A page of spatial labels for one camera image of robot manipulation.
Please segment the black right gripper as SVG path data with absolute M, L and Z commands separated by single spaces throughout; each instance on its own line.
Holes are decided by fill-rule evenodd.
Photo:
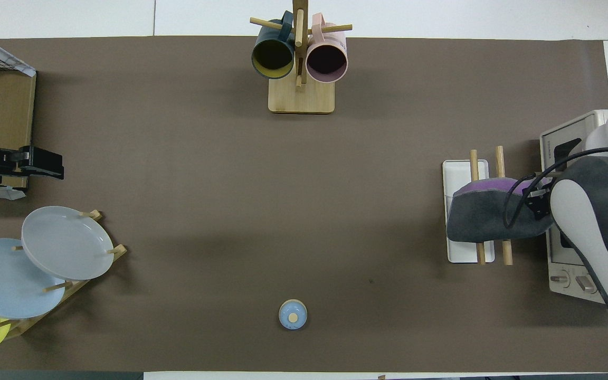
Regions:
M 526 188 L 526 206 L 530 209 L 536 221 L 540 221 L 551 214 L 550 187 Z

